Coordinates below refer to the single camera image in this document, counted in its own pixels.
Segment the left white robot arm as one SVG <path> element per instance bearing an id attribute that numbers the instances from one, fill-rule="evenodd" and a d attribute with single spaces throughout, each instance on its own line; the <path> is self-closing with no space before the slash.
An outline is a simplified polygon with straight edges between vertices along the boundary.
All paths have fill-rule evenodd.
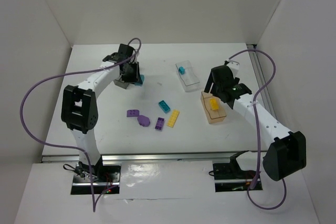
<path id="1" fill-rule="evenodd" d="M 97 98 L 114 80 L 142 83 L 137 62 L 139 48 L 120 44 L 118 51 L 103 58 L 99 70 L 76 86 L 67 85 L 62 95 L 61 120 L 70 129 L 79 151 L 79 167 L 99 175 L 102 156 L 97 148 L 94 127 L 98 122 Z"/>

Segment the small yellow lego brick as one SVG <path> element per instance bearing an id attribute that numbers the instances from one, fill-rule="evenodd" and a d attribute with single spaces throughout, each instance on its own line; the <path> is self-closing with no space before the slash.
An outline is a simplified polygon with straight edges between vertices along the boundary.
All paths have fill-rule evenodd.
<path id="1" fill-rule="evenodd" d="M 218 102 L 215 98 L 209 99 L 209 105 L 212 111 L 217 111 L 219 109 Z"/>

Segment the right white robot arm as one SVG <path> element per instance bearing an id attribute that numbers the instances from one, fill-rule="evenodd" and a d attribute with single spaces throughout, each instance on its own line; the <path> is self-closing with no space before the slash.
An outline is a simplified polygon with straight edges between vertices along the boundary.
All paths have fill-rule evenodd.
<path id="1" fill-rule="evenodd" d="M 239 113 L 256 129 L 268 148 L 262 159 L 266 174 L 279 181 L 307 165 L 306 138 L 278 122 L 260 103 L 254 94 L 234 74 L 239 64 L 226 61 L 224 65 L 211 69 L 204 92 L 210 93 Z"/>

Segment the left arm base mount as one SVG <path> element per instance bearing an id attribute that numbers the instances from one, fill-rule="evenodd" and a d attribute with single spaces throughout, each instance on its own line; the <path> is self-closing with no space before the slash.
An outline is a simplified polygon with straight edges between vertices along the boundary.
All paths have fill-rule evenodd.
<path id="1" fill-rule="evenodd" d="M 71 195 L 91 194 L 89 172 L 81 171 L 78 164 L 76 164 L 75 167 L 69 164 L 64 164 L 63 169 L 74 173 Z M 120 175 L 120 164 L 104 166 L 100 175 L 93 175 L 94 194 L 99 195 L 104 190 L 106 191 L 105 194 L 119 194 Z"/>

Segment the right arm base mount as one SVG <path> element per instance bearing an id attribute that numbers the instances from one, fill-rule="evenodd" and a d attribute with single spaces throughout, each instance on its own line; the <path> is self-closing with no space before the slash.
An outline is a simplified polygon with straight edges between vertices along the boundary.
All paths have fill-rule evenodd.
<path id="1" fill-rule="evenodd" d="M 238 158 L 248 151 L 241 151 L 231 155 L 228 161 L 213 163 L 213 169 L 208 172 L 214 178 L 215 192 L 247 191 L 256 176 L 253 169 L 243 168 Z"/>

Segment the teal rectangular lego brick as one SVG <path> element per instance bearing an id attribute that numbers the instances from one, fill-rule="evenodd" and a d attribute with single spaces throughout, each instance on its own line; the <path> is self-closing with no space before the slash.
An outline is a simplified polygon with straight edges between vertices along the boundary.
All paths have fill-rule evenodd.
<path id="1" fill-rule="evenodd" d="M 159 103 L 158 103 L 159 107 L 162 109 L 162 111 L 164 113 L 169 113 L 171 108 L 168 106 L 168 104 L 164 101 L 164 100 L 161 100 Z"/>

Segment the teal rounded lego brick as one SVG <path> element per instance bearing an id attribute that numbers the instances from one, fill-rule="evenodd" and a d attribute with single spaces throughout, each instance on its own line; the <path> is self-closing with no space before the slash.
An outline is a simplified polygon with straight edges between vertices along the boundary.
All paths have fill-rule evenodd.
<path id="1" fill-rule="evenodd" d="M 143 83 L 144 83 L 144 75 L 141 74 L 140 77 L 139 77 L 139 79 L 138 79 L 135 83 L 133 83 L 133 84 L 134 84 L 135 86 L 142 86 Z"/>

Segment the small teal lego cube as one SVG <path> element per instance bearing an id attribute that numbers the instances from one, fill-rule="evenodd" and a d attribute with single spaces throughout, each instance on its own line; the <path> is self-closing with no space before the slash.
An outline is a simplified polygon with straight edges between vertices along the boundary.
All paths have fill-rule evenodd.
<path id="1" fill-rule="evenodd" d="M 178 71 L 180 74 L 184 74 L 185 73 L 185 69 L 183 67 L 179 67 Z"/>

